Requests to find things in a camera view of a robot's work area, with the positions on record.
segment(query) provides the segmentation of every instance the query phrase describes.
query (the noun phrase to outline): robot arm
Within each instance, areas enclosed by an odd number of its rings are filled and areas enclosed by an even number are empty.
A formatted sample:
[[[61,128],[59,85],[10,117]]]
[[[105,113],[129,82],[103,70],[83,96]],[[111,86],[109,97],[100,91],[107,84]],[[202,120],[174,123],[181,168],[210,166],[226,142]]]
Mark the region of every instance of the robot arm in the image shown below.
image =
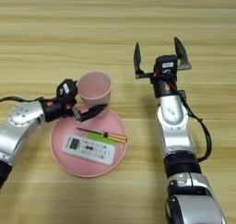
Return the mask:
[[[0,189],[29,137],[37,128],[45,122],[49,123],[66,116],[74,116],[76,120],[83,122],[96,116],[106,107],[98,105],[81,113],[75,106],[76,95],[77,82],[66,79],[58,86],[56,97],[53,99],[18,99],[20,103],[13,107],[0,128]]]
[[[136,78],[150,78],[158,101],[159,140],[168,178],[166,221],[168,224],[225,224],[218,201],[199,165],[199,161],[206,159],[211,152],[209,132],[202,120],[190,110],[185,101],[185,92],[176,86],[177,71],[190,69],[191,65],[181,42],[177,38],[174,41],[177,56],[158,57],[153,73],[145,74],[140,69],[138,44],[134,55]],[[206,133],[207,150],[200,159],[196,158],[187,132],[189,115],[197,119]]]

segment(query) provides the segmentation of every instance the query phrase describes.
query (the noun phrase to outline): wood grain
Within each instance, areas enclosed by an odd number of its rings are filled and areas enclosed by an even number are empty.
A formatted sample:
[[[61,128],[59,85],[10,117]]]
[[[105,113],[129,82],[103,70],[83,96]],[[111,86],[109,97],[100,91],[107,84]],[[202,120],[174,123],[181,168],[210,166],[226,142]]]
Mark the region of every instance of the wood grain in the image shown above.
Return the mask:
[[[96,179],[62,171],[50,151],[53,124],[29,141],[0,195],[0,223],[164,223],[166,178],[148,80],[135,81],[133,50],[142,66],[184,43],[193,69],[179,74],[189,104],[212,134],[202,164],[229,223],[236,222],[235,0],[0,0],[0,96],[51,97],[64,78],[92,70],[112,78],[112,105],[128,133],[120,165]],[[2,103],[1,121],[12,103]],[[198,155],[205,140],[189,123]]]

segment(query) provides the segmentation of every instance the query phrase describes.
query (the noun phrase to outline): pink plate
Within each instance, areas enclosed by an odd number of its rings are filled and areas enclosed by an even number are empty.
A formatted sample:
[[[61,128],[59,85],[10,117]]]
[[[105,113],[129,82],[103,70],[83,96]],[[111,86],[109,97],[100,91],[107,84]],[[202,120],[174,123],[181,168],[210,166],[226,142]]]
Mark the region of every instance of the pink plate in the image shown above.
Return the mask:
[[[86,106],[79,106],[78,108],[82,112],[87,110]],[[51,145],[55,159],[64,170],[80,177],[96,177],[105,174],[119,164],[126,150],[126,144],[119,142],[115,144],[115,157],[113,165],[103,165],[97,162],[65,154],[62,147],[67,136],[75,135],[88,137],[88,132],[77,130],[77,127],[126,136],[123,123],[111,110],[108,110],[103,117],[94,117],[83,123],[69,117],[59,119],[52,131]]]

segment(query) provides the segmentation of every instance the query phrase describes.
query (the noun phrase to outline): black joint housing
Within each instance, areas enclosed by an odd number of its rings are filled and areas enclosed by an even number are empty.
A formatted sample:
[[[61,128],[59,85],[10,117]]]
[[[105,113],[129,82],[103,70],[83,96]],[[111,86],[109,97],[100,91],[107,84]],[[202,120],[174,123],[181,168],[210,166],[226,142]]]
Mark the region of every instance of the black joint housing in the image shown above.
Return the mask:
[[[0,160],[0,189],[4,185],[11,170],[12,170],[12,166]]]
[[[188,152],[176,152],[164,159],[167,177],[183,172],[202,173],[200,165],[194,154]]]

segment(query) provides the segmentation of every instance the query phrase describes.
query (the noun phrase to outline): black cable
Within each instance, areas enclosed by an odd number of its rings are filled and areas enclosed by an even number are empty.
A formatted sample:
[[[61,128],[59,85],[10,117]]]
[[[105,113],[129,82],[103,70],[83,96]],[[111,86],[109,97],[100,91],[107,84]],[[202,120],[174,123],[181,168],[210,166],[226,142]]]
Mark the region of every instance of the black cable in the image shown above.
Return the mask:
[[[33,101],[36,101],[36,100],[49,101],[49,100],[54,100],[54,99],[45,99],[44,97],[39,97],[35,100],[24,100],[24,99],[22,99],[20,97],[17,97],[17,96],[7,96],[7,97],[4,97],[4,98],[0,99],[0,102],[4,102],[4,101],[33,102]]]
[[[212,151],[212,140],[211,140],[211,135],[207,129],[207,127],[205,126],[205,124],[203,123],[203,119],[197,117],[193,111],[190,109],[189,105],[187,104],[186,100],[183,98],[182,94],[177,90],[177,88],[175,86],[173,86],[173,84],[170,82],[170,78],[171,77],[159,77],[160,79],[166,81],[167,84],[169,84],[169,86],[171,87],[171,89],[174,91],[174,93],[176,93],[177,95],[180,96],[181,101],[183,103],[183,106],[186,108],[188,115],[192,118],[195,118],[202,126],[203,131],[205,133],[205,138],[206,138],[206,153],[203,157],[200,157],[197,159],[198,162],[204,161],[206,160]]]

